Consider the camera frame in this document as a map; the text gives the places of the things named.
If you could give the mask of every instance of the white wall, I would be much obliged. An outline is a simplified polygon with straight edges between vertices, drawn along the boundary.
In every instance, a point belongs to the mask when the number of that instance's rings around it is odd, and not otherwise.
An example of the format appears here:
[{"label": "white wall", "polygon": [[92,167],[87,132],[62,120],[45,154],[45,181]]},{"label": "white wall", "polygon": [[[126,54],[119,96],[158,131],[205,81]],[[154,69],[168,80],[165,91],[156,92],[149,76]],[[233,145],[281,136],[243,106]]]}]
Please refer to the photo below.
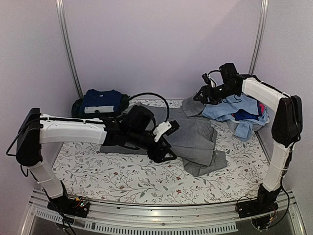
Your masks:
[{"label": "white wall", "polygon": [[[76,93],[55,1],[1,0],[0,5],[0,234],[17,235],[35,183],[5,151],[30,108],[69,115]],[[51,161],[58,146],[45,148],[44,156]]]},{"label": "white wall", "polygon": [[[291,188],[308,234],[313,234],[313,1],[269,1],[268,19],[255,74],[302,98],[303,132],[296,144],[286,185]],[[272,151],[270,127],[261,132]]]},{"label": "white wall", "polygon": [[261,1],[67,0],[83,91],[185,98],[226,62],[248,72]]}]

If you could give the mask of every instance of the blue clothing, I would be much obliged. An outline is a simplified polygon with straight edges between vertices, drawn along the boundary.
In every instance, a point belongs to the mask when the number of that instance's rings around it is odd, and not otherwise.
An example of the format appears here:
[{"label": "blue clothing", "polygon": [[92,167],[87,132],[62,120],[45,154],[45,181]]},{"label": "blue clothing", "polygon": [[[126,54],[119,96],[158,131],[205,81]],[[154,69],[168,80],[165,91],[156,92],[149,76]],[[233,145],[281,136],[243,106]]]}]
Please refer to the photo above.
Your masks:
[{"label": "blue clothing", "polygon": [[260,105],[256,99],[249,98],[245,95],[241,95],[236,98],[234,96],[230,96],[224,99],[221,104],[208,104],[203,110],[202,115],[217,121],[225,121],[229,119],[235,120],[231,114],[235,114],[238,111],[243,110],[253,115],[253,117],[257,116],[257,119],[252,118],[251,116],[246,116],[247,119],[241,119],[236,128],[234,135],[242,141],[247,141],[252,136],[253,123],[264,126],[268,120],[268,114],[266,110],[264,110],[263,114],[260,116]]},{"label": "blue clothing", "polygon": [[254,120],[259,120],[259,117],[262,116],[262,109],[260,106],[260,102],[257,100],[257,106],[258,106],[258,115],[251,114],[247,112],[246,110],[240,109],[238,112],[233,114],[233,117],[235,118],[236,121],[241,121],[241,120],[247,120],[247,119],[254,119]]},{"label": "blue clothing", "polygon": [[88,90],[84,96],[79,113],[111,113],[117,112],[121,103],[122,94],[115,90],[99,92]]},{"label": "blue clothing", "polygon": [[263,115],[258,117],[258,120],[255,119],[246,119],[239,122],[235,136],[237,136],[241,141],[248,141],[252,136],[252,126],[254,123],[257,123],[261,126],[265,126],[268,121],[268,113],[264,110]]}]

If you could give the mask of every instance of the fabric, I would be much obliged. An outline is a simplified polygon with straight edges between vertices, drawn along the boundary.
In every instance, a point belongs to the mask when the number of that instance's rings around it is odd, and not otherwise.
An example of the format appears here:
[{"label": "fabric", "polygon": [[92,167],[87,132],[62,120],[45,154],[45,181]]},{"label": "fabric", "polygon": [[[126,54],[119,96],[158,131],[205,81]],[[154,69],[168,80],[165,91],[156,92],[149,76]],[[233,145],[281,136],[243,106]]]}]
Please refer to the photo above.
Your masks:
[{"label": "fabric", "polygon": [[254,114],[247,112],[246,110],[240,109],[236,113],[232,114],[232,116],[235,118],[236,121],[247,120],[247,119],[258,120],[258,117],[262,116],[262,113],[265,110],[265,106],[264,104],[260,103],[258,100],[257,100],[257,106],[259,110],[258,115],[254,115]]},{"label": "fabric", "polygon": [[222,103],[218,105],[207,104],[202,114],[213,120],[228,120],[230,114],[238,112],[238,110],[243,109],[250,114],[259,115],[259,109],[257,105],[257,100],[249,98],[245,95],[229,96],[223,99]]},{"label": "fabric", "polygon": [[[140,102],[164,107],[161,100]],[[181,106],[181,100],[168,102],[171,108]],[[227,167],[201,177],[186,172],[180,157],[157,164],[146,155],[100,153],[99,144],[73,142],[63,143],[52,168],[70,195],[105,202],[186,205],[256,197],[268,171],[256,135],[242,142],[226,122],[210,122],[218,133],[216,150],[226,153]]]},{"label": "fabric", "polygon": [[238,124],[234,135],[236,135],[240,140],[247,141],[252,136],[252,127],[254,123],[257,123],[261,126],[264,126],[268,120],[268,113],[265,111],[261,117],[258,117],[258,120],[255,119],[246,119],[240,121]]},{"label": "fabric", "polygon": [[213,152],[212,161],[209,166],[197,164],[184,158],[182,159],[182,163],[184,170],[193,176],[202,176],[227,167],[225,152],[218,150]]},{"label": "fabric", "polygon": [[121,98],[122,94],[115,90],[99,92],[91,89],[86,92],[79,112],[81,114],[117,112]]},{"label": "fabric", "polygon": [[241,141],[248,141],[252,136],[253,124],[257,123],[261,126],[264,126],[268,120],[266,108],[264,108],[263,114],[259,116],[261,109],[262,107],[259,105],[256,99],[249,98],[245,95],[241,95],[237,98],[235,98],[235,96],[230,96],[223,100],[221,104],[208,104],[202,112],[202,115],[217,121],[225,121],[229,119],[235,119],[232,114],[235,115],[235,113],[241,110],[245,111],[245,113],[250,115],[244,115],[241,111],[241,115],[245,116],[245,120],[240,121],[234,135],[237,136]]},{"label": "fabric", "polygon": [[[192,113],[195,115],[199,113],[196,108],[188,109],[189,106],[192,107],[194,104],[194,102],[185,102],[183,109],[171,109],[169,120],[175,119],[179,123],[180,128],[173,134],[166,136],[166,140],[171,144],[171,149],[177,156],[193,163],[189,165],[188,169],[190,172],[195,173],[194,176],[199,176],[198,174],[200,172],[210,172],[220,168],[212,165],[212,163],[214,164],[215,162],[212,162],[212,158],[214,156],[217,132],[211,127],[211,123],[207,119],[203,117],[187,117],[186,115],[186,112],[189,115]],[[156,123],[161,123],[165,120],[166,108],[150,106],[145,107],[153,112]],[[148,126],[147,129],[152,128],[152,123],[150,123],[150,126]],[[101,148],[101,152],[146,154],[146,151],[142,149],[132,150],[120,146],[103,146]],[[219,167],[225,167],[227,165],[225,154],[223,155],[220,153],[218,156],[215,156],[215,158],[219,158],[219,162],[224,162],[224,164],[220,164]]]},{"label": "fabric", "polygon": [[181,108],[187,117],[197,116],[202,113],[205,105],[201,102],[194,101],[194,95],[184,99],[181,103]]},{"label": "fabric", "polygon": [[83,98],[78,99],[74,102],[71,110],[71,114],[73,118],[103,118],[103,117],[116,117],[120,115],[122,111],[124,111],[129,106],[129,96],[126,94],[122,94],[119,110],[117,112],[111,112],[111,113],[80,113],[80,107],[83,103]]}]

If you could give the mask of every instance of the gray cloth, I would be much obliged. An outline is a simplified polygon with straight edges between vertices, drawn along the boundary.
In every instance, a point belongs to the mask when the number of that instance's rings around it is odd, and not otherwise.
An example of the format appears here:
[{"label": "gray cloth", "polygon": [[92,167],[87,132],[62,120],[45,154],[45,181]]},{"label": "gray cloth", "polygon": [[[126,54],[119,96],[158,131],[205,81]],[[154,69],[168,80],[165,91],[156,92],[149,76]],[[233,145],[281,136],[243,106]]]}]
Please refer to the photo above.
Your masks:
[{"label": "gray cloth", "polygon": [[205,105],[201,102],[194,101],[194,95],[184,99],[181,103],[181,108],[187,117],[197,116],[202,114]]},{"label": "gray cloth", "polygon": [[227,167],[225,152],[216,150],[213,152],[211,164],[209,166],[197,164],[186,159],[182,159],[184,169],[193,176],[201,176],[212,171]]},{"label": "gray cloth", "polygon": [[[217,132],[211,127],[211,123],[207,118],[196,116],[201,112],[199,111],[201,108],[199,106],[193,107],[193,103],[195,102],[192,101],[189,100],[188,102],[183,102],[185,105],[181,108],[170,110],[169,120],[175,119],[179,123],[180,128],[165,138],[171,144],[172,151],[177,156],[183,158],[184,169],[194,176],[200,176],[226,167],[227,162],[224,152],[218,152],[218,154],[215,154],[214,148]],[[155,115],[156,123],[163,122],[166,118],[166,108],[152,107],[141,103],[137,103],[136,105],[142,105],[152,111]],[[150,123],[147,129],[152,128],[153,124]],[[100,151],[110,153],[147,154],[143,149],[132,150],[120,146],[102,146]]]}]

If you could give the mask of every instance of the metal track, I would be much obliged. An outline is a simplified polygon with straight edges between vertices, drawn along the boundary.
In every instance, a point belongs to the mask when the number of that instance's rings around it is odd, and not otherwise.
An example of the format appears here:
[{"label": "metal track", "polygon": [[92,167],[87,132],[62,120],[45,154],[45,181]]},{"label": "metal track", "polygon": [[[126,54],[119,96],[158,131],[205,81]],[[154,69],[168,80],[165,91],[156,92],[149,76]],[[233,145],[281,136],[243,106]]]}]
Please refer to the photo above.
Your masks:
[{"label": "metal track", "polygon": [[261,42],[263,39],[267,14],[268,14],[268,0],[262,0],[258,32],[256,36],[256,41],[254,45],[250,67],[249,67],[249,74],[254,74],[256,62],[258,60],[258,56],[259,56],[259,52],[261,48]]},{"label": "metal track", "polygon": [[84,95],[83,95],[83,91],[82,91],[82,88],[81,88],[81,85],[80,85],[80,82],[78,79],[77,70],[76,70],[76,66],[75,66],[75,62],[74,62],[74,57],[73,57],[72,49],[71,49],[70,42],[69,42],[63,0],[56,0],[56,5],[57,5],[58,16],[59,16],[62,38],[63,38],[63,42],[64,42],[64,46],[65,46],[65,51],[67,54],[69,69],[70,69],[71,74],[72,74],[72,78],[74,81],[77,95],[79,98],[83,98]]},{"label": "metal track", "polygon": [[[295,199],[291,191],[289,196],[292,207]],[[280,211],[286,209],[285,194],[280,194],[277,202]],[[42,191],[34,190],[29,203],[36,209],[35,216],[60,223],[59,215],[46,208],[48,200]],[[76,217],[73,227],[106,234],[123,234],[128,230],[133,235],[224,234],[237,231],[236,222],[250,220],[238,217],[235,204],[154,206],[92,200],[88,217]]]}]

